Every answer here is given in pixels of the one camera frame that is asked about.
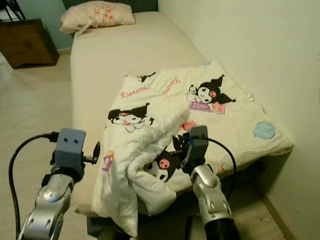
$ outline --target black cable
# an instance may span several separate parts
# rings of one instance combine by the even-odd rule
[[[15,189],[15,184],[14,184],[14,176],[13,176],[13,170],[14,170],[14,162],[15,159],[20,152],[20,150],[30,143],[33,140],[40,139],[40,138],[47,138],[50,140],[50,142],[57,142],[58,139],[58,132],[51,132],[51,133],[44,133],[40,135],[36,135],[33,137],[30,137],[29,139],[25,140],[14,152],[13,156],[11,157],[10,163],[9,163],[9,185],[10,185],[10,190],[11,190],[11,195],[12,195],[12,200],[13,200],[13,206],[14,206],[14,215],[15,215],[15,239],[18,239],[19,234],[20,234],[20,212],[19,212],[19,204],[18,204],[18,199],[17,199],[17,194],[16,194],[16,189]]]
[[[213,142],[215,144],[218,144],[220,147],[222,147],[224,150],[226,150],[226,152],[230,155],[231,160],[232,160],[232,164],[233,164],[233,177],[232,177],[232,183],[231,183],[231,187],[230,190],[228,192],[228,194],[226,195],[226,199],[228,200],[231,196],[231,193],[233,192],[234,188],[235,188],[235,184],[236,184],[236,172],[237,172],[237,164],[236,164],[236,160],[234,158],[234,156],[232,155],[231,151],[222,143],[218,142],[217,140],[208,138],[208,137],[201,137],[201,136],[194,136],[192,137],[193,139],[202,139],[202,140],[207,140],[210,142]]]

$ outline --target pillow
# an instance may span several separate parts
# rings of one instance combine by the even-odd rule
[[[70,7],[61,17],[60,31],[71,34],[85,25],[94,28],[134,24],[131,6],[107,1],[88,1]]]

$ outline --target headboard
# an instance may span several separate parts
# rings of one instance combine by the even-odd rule
[[[62,0],[65,6],[65,9],[88,2],[89,0]],[[107,0],[105,2],[114,2],[114,3],[123,3],[130,5],[132,12],[149,12],[149,11],[158,11],[158,0]]]

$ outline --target bed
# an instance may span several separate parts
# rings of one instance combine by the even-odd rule
[[[63,2],[68,9],[85,1]],[[86,131],[86,155],[103,139],[106,110],[111,108],[125,76],[208,63],[192,42],[157,11],[157,1],[122,2],[132,6],[136,24],[93,29],[75,37],[72,45],[72,127]],[[239,168],[245,169],[250,163]],[[97,174],[97,166],[87,164],[83,180],[72,194],[72,209],[88,217],[97,217],[91,210]]]

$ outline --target blue circle print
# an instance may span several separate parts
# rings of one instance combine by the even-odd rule
[[[276,127],[271,122],[260,121],[256,124],[253,134],[261,139],[272,139],[276,134]]]

